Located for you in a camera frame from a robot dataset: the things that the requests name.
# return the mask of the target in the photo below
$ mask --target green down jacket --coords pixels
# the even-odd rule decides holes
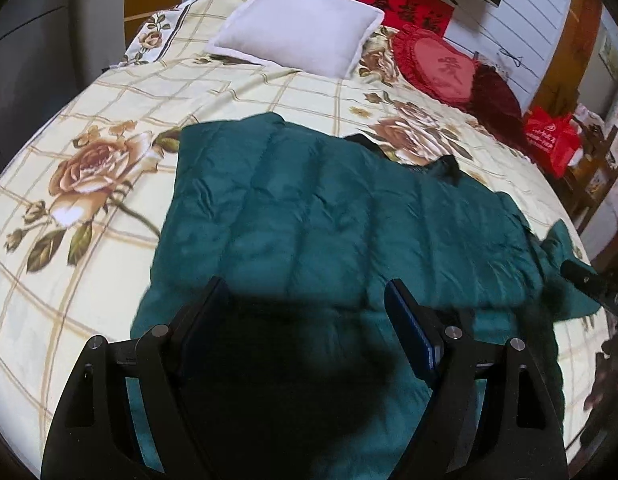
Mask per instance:
[[[384,310],[392,278],[422,305],[470,309],[476,339],[522,336],[562,420],[553,322],[598,309],[558,275],[566,226],[540,242],[508,195],[448,166],[414,171],[273,113],[182,131],[132,337],[212,276],[228,282],[238,307],[194,396],[221,478],[388,477],[430,397]],[[130,398],[159,468],[137,387]]]

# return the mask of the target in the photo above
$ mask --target dark red cushion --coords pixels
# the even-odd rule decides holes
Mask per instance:
[[[437,34],[412,25],[393,37],[393,55],[404,78],[440,102],[465,110],[477,63]]]
[[[480,64],[476,70],[467,111],[497,140],[527,152],[520,103],[492,66]]]

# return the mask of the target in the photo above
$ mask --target white paneled wall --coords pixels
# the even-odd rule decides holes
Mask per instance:
[[[81,88],[122,59],[123,17],[124,0],[71,0],[71,43]]]
[[[479,51],[507,68],[509,86],[525,109],[553,57],[570,0],[502,0],[499,7],[482,0],[457,2],[445,38],[469,55]],[[522,57],[522,66],[501,48]]]

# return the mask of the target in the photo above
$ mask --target wooden chair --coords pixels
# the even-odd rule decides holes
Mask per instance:
[[[562,205],[573,221],[576,221],[584,212],[584,218],[577,226],[578,234],[582,234],[585,230],[618,179],[618,164],[613,167],[607,157],[618,134],[618,128],[614,126],[605,139],[600,136],[600,132],[595,131],[595,128],[589,128],[581,123],[580,125],[585,137],[583,147],[586,160],[580,162],[576,168],[567,168],[556,190]],[[598,173],[601,173],[603,182],[597,189],[592,190],[590,184]]]

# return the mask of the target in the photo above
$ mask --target mattress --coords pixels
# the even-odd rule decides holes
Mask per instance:
[[[206,42],[244,1],[190,0],[156,13],[120,66],[39,130],[0,177],[0,431],[38,475],[84,343],[93,334],[129,338],[185,125],[274,111],[330,136],[362,133],[400,163],[455,155],[463,171],[509,193],[538,237],[564,220],[587,261],[536,166],[472,116],[404,81],[391,51],[394,30],[378,29],[349,80],[206,54]],[[608,332],[601,312],[554,330],[567,444],[586,420],[594,354]]]

